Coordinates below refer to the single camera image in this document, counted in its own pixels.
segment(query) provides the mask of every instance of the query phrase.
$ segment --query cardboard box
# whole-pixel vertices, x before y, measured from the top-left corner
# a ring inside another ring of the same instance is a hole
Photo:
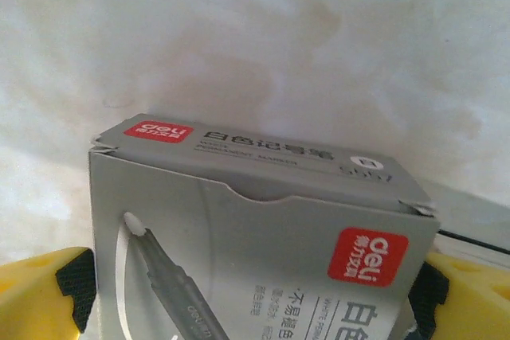
[[[126,211],[229,340],[386,339],[439,226],[395,160],[358,150],[137,115],[100,135],[89,161],[108,340],[216,339],[178,332]]]

